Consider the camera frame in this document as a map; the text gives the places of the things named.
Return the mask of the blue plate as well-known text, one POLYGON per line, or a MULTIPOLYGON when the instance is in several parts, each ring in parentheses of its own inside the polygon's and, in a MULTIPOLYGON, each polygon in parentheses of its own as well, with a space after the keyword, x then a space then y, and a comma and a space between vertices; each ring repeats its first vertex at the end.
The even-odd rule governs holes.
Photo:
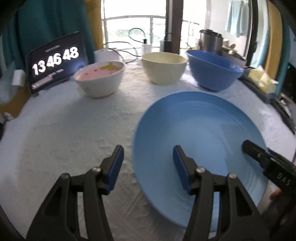
POLYGON ((229 101, 204 92, 174 93, 152 104, 137 125, 135 175, 151 205, 181 227, 188 225, 194 197, 182 188, 173 162, 176 145, 213 174, 235 173, 259 204, 267 179, 260 165, 242 151, 245 140, 265 148, 256 125, 229 101))

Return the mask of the large blue bowl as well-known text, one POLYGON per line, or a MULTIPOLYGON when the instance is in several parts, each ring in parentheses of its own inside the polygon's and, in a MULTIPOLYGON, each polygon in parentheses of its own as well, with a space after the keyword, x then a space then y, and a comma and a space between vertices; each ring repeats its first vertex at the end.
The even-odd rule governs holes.
POLYGON ((226 90, 243 75, 243 68, 214 53, 188 50, 186 54, 192 76, 205 89, 215 92, 226 90))

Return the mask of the white pink strawberry bowl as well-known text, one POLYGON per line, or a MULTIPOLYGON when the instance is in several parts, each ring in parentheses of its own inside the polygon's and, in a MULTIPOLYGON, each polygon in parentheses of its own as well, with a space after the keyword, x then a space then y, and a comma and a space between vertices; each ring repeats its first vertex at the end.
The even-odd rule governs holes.
POLYGON ((118 90, 125 68, 122 61, 94 63, 78 70, 73 79, 85 96, 104 98, 118 90))

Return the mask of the beige bowl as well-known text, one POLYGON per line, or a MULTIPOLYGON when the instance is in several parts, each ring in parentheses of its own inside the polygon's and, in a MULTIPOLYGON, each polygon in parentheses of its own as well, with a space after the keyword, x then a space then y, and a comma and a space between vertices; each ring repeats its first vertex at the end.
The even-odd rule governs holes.
POLYGON ((178 54, 151 52, 142 55, 142 66, 150 82, 160 86, 177 83, 187 66, 188 60, 178 54))

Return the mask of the white knitted tablecloth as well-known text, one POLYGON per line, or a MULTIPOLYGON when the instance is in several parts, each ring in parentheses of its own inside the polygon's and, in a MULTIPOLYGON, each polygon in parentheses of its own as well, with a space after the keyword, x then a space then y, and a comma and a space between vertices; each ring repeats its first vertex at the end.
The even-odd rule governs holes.
POLYGON ((145 110, 160 98, 199 87, 186 69, 174 85, 150 83, 140 63, 128 64, 116 93, 85 97, 69 80, 32 97, 5 125, 1 139, 1 206, 25 236, 62 173, 87 172, 122 145, 125 159, 115 189, 104 197, 115 240, 181 240, 184 229, 147 201, 134 175, 132 137, 145 110))

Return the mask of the yellow tissue pack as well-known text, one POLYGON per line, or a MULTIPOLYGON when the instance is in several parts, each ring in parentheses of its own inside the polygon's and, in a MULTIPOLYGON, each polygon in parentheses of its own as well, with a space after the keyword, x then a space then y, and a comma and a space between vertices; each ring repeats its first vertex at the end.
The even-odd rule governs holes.
POLYGON ((274 94, 278 82, 272 79, 262 66, 251 69, 248 77, 264 94, 274 94))

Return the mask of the brown cardboard box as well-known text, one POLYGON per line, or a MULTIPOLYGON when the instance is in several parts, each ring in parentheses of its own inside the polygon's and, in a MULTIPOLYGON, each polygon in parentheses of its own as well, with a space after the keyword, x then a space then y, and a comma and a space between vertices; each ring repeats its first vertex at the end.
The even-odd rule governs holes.
POLYGON ((30 97, 29 88, 20 87, 10 102, 1 105, 1 117, 7 120, 5 114, 8 113, 13 118, 17 118, 30 97))

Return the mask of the small white box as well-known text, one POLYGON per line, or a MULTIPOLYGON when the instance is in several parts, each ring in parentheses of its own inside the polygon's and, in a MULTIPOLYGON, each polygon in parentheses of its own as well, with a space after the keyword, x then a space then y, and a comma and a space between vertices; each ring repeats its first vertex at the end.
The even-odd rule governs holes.
POLYGON ((12 79, 12 86, 19 86, 19 87, 24 87, 26 81, 26 74, 25 72, 20 69, 20 70, 15 70, 13 73, 13 79, 12 79))

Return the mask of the steel electric cooker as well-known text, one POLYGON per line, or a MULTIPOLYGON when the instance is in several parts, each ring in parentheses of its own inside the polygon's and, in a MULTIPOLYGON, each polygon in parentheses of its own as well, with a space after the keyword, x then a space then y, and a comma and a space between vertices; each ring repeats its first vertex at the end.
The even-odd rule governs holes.
POLYGON ((200 31, 199 48, 204 52, 210 52, 217 55, 221 54, 223 37, 220 33, 210 29, 200 31))

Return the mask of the hanging light blue towel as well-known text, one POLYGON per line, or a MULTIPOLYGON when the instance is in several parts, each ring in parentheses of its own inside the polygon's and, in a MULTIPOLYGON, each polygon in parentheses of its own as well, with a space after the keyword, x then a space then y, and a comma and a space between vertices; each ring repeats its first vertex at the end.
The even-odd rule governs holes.
POLYGON ((249 6, 247 1, 229 1, 225 31, 239 38, 246 36, 249 25, 249 6))

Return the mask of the tablet showing clock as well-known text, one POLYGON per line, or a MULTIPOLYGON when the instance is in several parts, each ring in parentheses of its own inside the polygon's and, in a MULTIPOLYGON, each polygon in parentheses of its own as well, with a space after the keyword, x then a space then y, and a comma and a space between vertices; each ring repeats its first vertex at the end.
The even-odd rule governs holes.
POLYGON ((79 32, 59 37, 33 49, 26 56, 31 94, 69 80, 86 65, 88 58, 79 32))

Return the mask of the white desk lamp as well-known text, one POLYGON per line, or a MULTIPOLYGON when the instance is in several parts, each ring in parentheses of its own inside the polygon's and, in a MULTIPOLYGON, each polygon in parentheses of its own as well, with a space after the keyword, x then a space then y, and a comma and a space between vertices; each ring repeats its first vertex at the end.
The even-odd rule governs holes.
POLYGON ((95 63, 102 63, 108 61, 121 61, 125 62, 121 54, 115 49, 104 48, 93 52, 95 63))

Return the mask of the black power adapter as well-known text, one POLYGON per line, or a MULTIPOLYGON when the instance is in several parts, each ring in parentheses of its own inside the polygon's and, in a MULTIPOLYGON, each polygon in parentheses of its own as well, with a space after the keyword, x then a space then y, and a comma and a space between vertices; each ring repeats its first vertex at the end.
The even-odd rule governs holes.
POLYGON ((160 49, 159 50, 161 52, 167 52, 167 53, 172 52, 172 50, 171 50, 171 46, 172 46, 171 41, 161 40, 159 43, 160 43, 160 49))

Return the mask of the teal curtain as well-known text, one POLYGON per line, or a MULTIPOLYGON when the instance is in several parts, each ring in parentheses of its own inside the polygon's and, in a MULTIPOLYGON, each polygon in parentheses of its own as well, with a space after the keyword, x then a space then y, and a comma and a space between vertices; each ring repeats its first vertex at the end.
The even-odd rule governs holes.
POLYGON ((26 1, 1 34, 1 71, 12 63, 25 69, 31 50, 74 32, 81 33, 88 62, 93 63, 95 45, 85 1, 26 1))

